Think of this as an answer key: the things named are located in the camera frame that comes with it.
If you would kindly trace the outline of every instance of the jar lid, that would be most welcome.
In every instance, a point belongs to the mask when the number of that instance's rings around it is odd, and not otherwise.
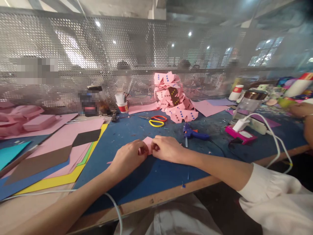
[[[97,91],[102,91],[102,86],[88,86],[88,90],[97,90]]]
[[[266,91],[261,90],[247,90],[244,97],[252,100],[264,100],[267,96]]]

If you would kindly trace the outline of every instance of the workbench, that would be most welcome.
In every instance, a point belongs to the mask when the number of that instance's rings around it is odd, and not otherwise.
[[[114,158],[116,151],[122,145],[135,139],[144,139],[147,136],[153,138],[159,134],[173,136],[184,146],[184,123],[175,124],[169,119],[164,127],[155,128],[149,124],[148,120],[138,117],[151,117],[154,115],[164,115],[164,113],[161,111],[151,111],[134,115],[121,114],[119,122],[110,123],[74,188],[82,186],[105,170],[108,167],[106,163]],[[282,124],[279,127],[273,128],[273,131],[284,141],[290,156],[309,150],[309,146],[303,138],[303,124],[301,122],[287,116],[263,115]],[[199,114],[199,117],[195,121],[190,122],[190,125],[192,129],[198,129],[199,132],[210,135],[211,140],[224,150],[226,157],[237,159],[236,156],[229,152],[227,147],[232,137],[224,131],[224,127],[227,126],[231,118],[232,116],[226,111],[210,117],[204,117],[202,114]],[[250,128],[246,130],[256,135],[258,137],[257,141],[252,146],[236,145],[233,151],[246,162],[257,162],[260,165],[267,165],[277,153],[273,138],[269,135],[261,136]],[[190,149],[198,152],[206,154],[211,152],[212,155],[223,156],[220,149],[209,141],[190,139],[188,140],[188,145]],[[285,158],[286,155],[282,153],[279,160]],[[173,186],[171,184],[171,182],[177,184],[178,180],[181,181],[179,185]],[[173,163],[163,162],[155,159],[153,156],[149,156],[130,178],[126,178],[122,182],[122,187],[124,187],[122,194],[119,194],[119,196],[115,195],[115,193],[120,192],[119,188],[115,189],[115,192],[109,193],[113,194],[112,196],[120,204],[121,213],[127,215],[194,192],[217,182],[219,182],[217,178],[205,172],[200,172],[193,167],[178,166],[178,164],[176,166]],[[136,193],[138,188],[140,189],[146,185],[150,185],[150,189],[146,190],[148,192],[143,192],[141,189],[140,193]],[[42,191],[65,190],[72,187],[73,184],[69,184]],[[4,232],[9,231],[67,194],[55,193],[20,197],[6,202],[5,205],[0,207],[0,221],[2,222],[0,230]],[[24,213],[21,213],[21,206],[23,206]],[[85,230],[115,219],[117,219],[115,208],[112,207],[111,201],[103,196],[89,208],[69,232]]]

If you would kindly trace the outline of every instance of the blue glue gun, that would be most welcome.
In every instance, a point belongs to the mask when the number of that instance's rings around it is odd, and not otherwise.
[[[208,140],[210,138],[209,135],[207,135],[207,134],[201,134],[201,133],[193,131],[190,128],[190,125],[188,122],[185,123],[183,130],[184,130],[184,138],[186,139],[186,141],[187,141],[187,139],[190,139],[192,137],[195,137],[195,138],[201,139],[201,140]]]

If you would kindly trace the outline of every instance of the yellow scissor handle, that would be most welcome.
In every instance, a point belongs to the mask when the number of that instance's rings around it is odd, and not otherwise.
[[[152,122],[161,123],[161,125],[155,125],[155,124],[153,124]],[[150,125],[153,126],[153,127],[162,127],[162,126],[164,126],[164,122],[161,122],[161,121],[149,120],[149,123],[150,123]]]

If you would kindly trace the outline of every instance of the green paper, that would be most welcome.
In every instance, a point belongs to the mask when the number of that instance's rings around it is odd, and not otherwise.
[[[84,159],[82,160],[82,162],[78,163],[76,166],[84,165],[86,163],[87,158],[88,158],[88,156],[90,154],[90,151],[91,151],[93,145],[94,145],[94,142],[92,142],[92,144],[90,145],[90,147],[89,147],[86,155],[84,156]]]
[[[5,166],[11,162],[30,142],[31,141],[0,149],[0,170],[5,168]]]

